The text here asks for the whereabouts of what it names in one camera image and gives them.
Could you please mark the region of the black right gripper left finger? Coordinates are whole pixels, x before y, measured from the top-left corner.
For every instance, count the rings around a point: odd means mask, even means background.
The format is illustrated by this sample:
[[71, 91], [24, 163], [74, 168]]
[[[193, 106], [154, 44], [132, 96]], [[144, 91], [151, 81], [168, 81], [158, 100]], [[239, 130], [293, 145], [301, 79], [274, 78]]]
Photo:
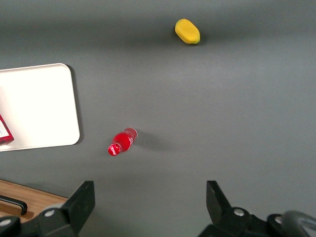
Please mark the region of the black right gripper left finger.
[[32, 236], [77, 237], [94, 207], [94, 182], [85, 181], [63, 205], [44, 210], [32, 221]]

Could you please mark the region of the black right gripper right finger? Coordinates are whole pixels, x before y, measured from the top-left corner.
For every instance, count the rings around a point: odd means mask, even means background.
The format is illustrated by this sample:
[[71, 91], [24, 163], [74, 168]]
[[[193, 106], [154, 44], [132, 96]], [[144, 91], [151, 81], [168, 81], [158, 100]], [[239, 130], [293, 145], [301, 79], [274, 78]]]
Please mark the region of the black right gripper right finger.
[[267, 223], [243, 208], [232, 207], [216, 181], [206, 183], [206, 207], [211, 219], [201, 237], [268, 237]]

